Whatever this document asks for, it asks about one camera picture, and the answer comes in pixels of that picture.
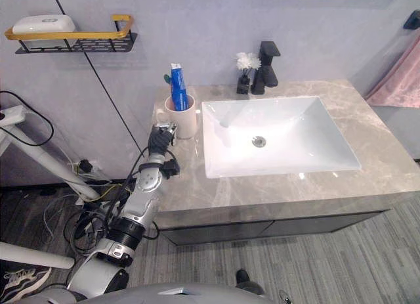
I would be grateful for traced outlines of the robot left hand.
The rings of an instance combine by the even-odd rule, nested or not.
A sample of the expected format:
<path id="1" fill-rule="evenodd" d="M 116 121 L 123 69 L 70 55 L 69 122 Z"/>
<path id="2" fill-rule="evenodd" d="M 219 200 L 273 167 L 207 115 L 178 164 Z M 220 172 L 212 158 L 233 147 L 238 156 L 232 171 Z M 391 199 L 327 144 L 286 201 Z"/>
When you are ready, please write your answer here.
<path id="1" fill-rule="evenodd" d="M 174 144 L 177 128 L 177 124 L 171 121 L 153 124 L 148 138 L 149 154 L 161 154 L 164 156 L 168 147 Z"/>

